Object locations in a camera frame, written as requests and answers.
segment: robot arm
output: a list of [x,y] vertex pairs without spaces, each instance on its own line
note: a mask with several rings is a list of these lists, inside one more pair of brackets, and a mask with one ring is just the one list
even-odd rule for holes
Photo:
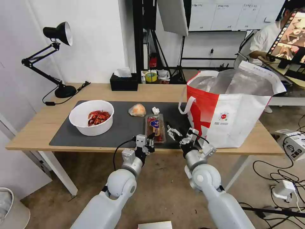
[[127,200],[137,188],[136,178],[145,163],[146,155],[154,152],[154,134],[137,135],[135,150],[122,151],[123,165],[121,169],[110,174],[102,191],[93,197],[71,229],[114,229]]
[[255,229],[237,200],[221,188],[221,177],[216,168],[207,164],[216,149],[211,144],[204,144],[202,153],[194,143],[198,131],[190,128],[186,137],[169,125],[168,134],[179,141],[186,159],[184,168],[190,185],[194,190],[201,191],[208,201],[210,215],[218,229]]

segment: red and white bag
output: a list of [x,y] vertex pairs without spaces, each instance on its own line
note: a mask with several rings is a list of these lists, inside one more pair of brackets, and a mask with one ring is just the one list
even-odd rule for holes
[[238,69],[202,71],[186,85],[188,114],[193,128],[216,148],[240,147],[271,97],[286,89],[276,74],[243,61]]

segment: bag handle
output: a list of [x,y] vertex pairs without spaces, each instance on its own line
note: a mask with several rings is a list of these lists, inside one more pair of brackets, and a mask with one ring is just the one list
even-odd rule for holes
[[188,99],[188,101],[187,101],[185,110],[184,110],[184,111],[181,110],[181,104],[182,104],[183,96],[184,96],[184,94],[185,94],[185,89],[186,89],[186,87],[185,87],[185,88],[183,89],[183,91],[182,91],[182,94],[181,94],[181,97],[180,97],[180,101],[179,101],[179,105],[178,105],[178,109],[179,109],[179,111],[180,111],[180,114],[182,114],[182,115],[187,114],[187,113],[191,110],[191,106],[192,106],[193,102],[196,101],[196,98],[194,98],[194,97],[191,96],[191,97]]

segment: trash can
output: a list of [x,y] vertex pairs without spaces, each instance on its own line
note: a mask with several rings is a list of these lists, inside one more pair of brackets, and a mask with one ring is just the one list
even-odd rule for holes
[[16,198],[12,190],[0,187],[0,191],[8,191],[12,195],[12,204],[4,221],[0,223],[0,229],[24,229],[30,220],[30,210]]

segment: tape roll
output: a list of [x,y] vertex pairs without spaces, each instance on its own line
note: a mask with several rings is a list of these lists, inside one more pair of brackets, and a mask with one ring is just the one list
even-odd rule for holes
[[150,72],[148,72],[148,73],[146,73],[145,74],[145,80],[147,81],[147,82],[150,82],[150,83],[152,83],[152,82],[154,82],[154,81],[156,81],[158,79],[158,75],[156,74],[156,73],[150,73]]

